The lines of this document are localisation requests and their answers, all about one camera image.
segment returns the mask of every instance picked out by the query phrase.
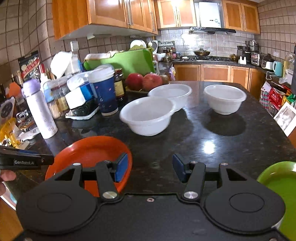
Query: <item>lower cabinet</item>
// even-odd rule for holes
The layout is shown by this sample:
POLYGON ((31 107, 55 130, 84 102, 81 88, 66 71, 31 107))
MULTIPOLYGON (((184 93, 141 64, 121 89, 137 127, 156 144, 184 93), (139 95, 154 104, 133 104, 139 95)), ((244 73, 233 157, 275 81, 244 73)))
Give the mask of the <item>lower cabinet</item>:
POLYGON ((257 69, 250 69, 247 90, 257 100, 260 98, 261 88, 265 82, 265 73, 257 69))
POLYGON ((241 84, 248 89, 249 68, 231 66, 230 82, 241 84))
POLYGON ((230 82, 231 66, 217 64, 201 64, 200 80, 215 82, 230 82))
POLYGON ((175 64, 177 81, 199 81, 200 80, 199 64, 175 64))

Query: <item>human hand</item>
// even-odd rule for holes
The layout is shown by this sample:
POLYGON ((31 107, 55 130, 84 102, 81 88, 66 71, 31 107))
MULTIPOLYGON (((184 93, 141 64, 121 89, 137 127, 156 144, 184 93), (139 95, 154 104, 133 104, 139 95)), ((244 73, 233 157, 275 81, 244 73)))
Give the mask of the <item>human hand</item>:
POLYGON ((2 196, 5 191, 6 187, 2 183, 3 181, 12 181, 16 178, 16 174, 13 171, 2 170, 0 172, 0 196, 2 196))

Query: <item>blue paper cup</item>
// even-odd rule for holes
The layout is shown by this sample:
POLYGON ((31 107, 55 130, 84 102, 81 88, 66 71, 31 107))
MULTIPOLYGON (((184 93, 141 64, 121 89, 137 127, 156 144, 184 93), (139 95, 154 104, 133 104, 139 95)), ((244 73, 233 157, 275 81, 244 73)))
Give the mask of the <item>blue paper cup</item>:
POLYGON ((113 67, 101 65, 88 75, 88 79, 102 115, 116 113, 118 104, 114 89, 113 67))

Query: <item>green cutting board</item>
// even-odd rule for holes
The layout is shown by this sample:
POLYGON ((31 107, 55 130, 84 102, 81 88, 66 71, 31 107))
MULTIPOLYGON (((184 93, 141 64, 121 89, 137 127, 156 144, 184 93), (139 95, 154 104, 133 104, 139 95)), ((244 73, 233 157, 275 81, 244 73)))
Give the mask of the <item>green cutting board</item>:
POLYGON ((111 64, 115 69, 122 69, 124 78, 127 78, 130 73, 139 73, 143 76, 154 73, 151 53, 147 49, 125 51, 116 53, 111 58, 87 60, 83 63, 86 71, 93 70, 102 64, 111 64))

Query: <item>wooden cabinet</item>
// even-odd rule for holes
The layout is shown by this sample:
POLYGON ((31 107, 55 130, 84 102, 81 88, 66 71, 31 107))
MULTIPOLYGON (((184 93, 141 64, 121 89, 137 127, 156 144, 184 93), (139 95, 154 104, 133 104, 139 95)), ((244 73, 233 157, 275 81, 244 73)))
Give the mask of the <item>wooden cabinet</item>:
POLYGON ((230 82, 241 84, 248 89, 249 68, 231 66, 230 82))
POLYGON ((153 0, 53 0, 55 39, 157 34, 153 0))
POLYGON ((193 0, 157 0, 155 5, 158 28, 196 26, 193 0))
POLYGON ((175 79, 177 81, 199 81, 200 65, 199 64, 175 64, 175 79))
POLYGON ((261 88, 265 82, 265 73, 257 70, 250 69, 249 71, 249 81, 248 81, 248 91, 252 96, 259 100, 261 88))
POLYGON ((233 1, 222 1, 225 28, 260 33, 256 6, 233 1))
POLYGON ((217 64, 201 64, 201 81, 230 82, 231 66, 217 64))

